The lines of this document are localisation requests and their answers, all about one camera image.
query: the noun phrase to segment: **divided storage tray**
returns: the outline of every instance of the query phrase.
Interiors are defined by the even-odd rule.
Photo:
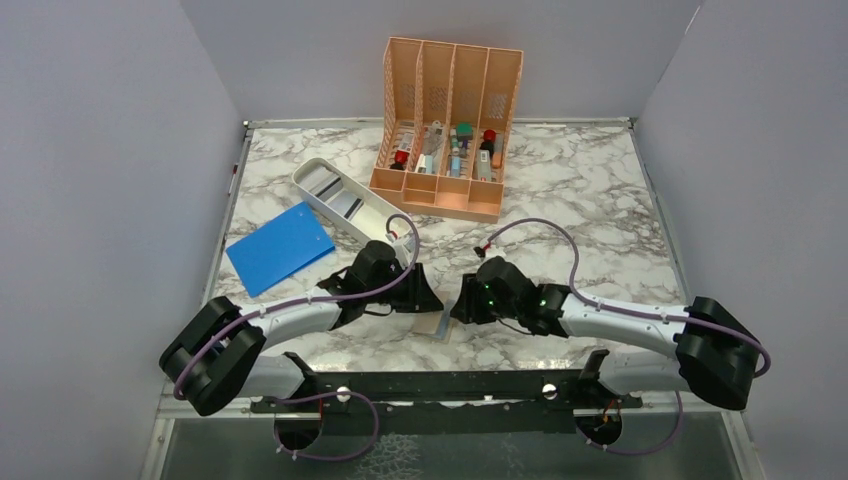
[[[383,57],[383,142],[371,190],[407,212],[496,223],[523,58],[520,50],[390,38]],[[416,173],[425,130],[434,121],[445,130],[441,153],[434,155],[438,169]],[[449,130],[460,123],[471,125],[472,140],[456,177],[450,176]],[[475,161],[486,130],[503,139],[491,181],[477,180]],[[405,169],[391,169],[405,134],[413,139],[409,160]]]

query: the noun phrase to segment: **black wire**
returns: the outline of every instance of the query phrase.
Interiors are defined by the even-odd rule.
[[[371,310],[365,310],[365,311],[364,311],[364,312],[362,312],[362,313],[364,313],[364,314],[366,314],[366,315],[374,315],[375,317],[388,317],[389,315],[391,315],[392,313],[394,313],[394,311],[395,311],[395,307],[392,307],[392,308],[391,308],[391,309],[389,309],[389,311],[388,311],[388,312],[386,312],[386,313],[372,312]]]
[[[504,321],[503,321],[503,320],[501,320],[500,318],[498,319],[498,323],[500,323],[500,324],[501,324],[501,325],[503,325],[504,327],[506,327],[506,328],[508,328],[508,329],[512,330],[513,332],[518,332],[518,333],[520,333],[520,334],[522,334],[522,335],[533,335],[533,334],[532,334],[532,333],[530,333],[530,332],[525,332],[525,331],[523,331],[523,330],[519,330],[519,329],[517,329],[517,328],[513,327],[512,325],[507,325],[507,324],[506,324],[506,322],[504,322]]]

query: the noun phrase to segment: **green object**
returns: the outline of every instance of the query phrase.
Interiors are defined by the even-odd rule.
[[[456,126],[456,136],[457,138],[467,138],[471,139],[474,136],[473,130],[471,130],[471,124],[468,122],[460,123]]]

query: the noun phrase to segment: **light blue object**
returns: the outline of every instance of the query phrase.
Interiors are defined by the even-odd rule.
[[[248,295],[255,297],[336,248],[305,203],[227,248]]]
[[[451,177],[459,177],[459,167],[461,163],[459,157],[451,158]]]

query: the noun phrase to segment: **gray floor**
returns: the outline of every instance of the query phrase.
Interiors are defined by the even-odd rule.
[[[661,441],[674,414],[630,415],[617,447]],[[292,461],[275,453],[270,419],[176,422],[164,479],[737,479],[741,478],[719,413],[692,413],[681,437],[646,457],[619,457],[577,435],[512,433],[382,437],[368,455],[346,463]],[[338,455],[365,438],[325,437],[311,453]]]

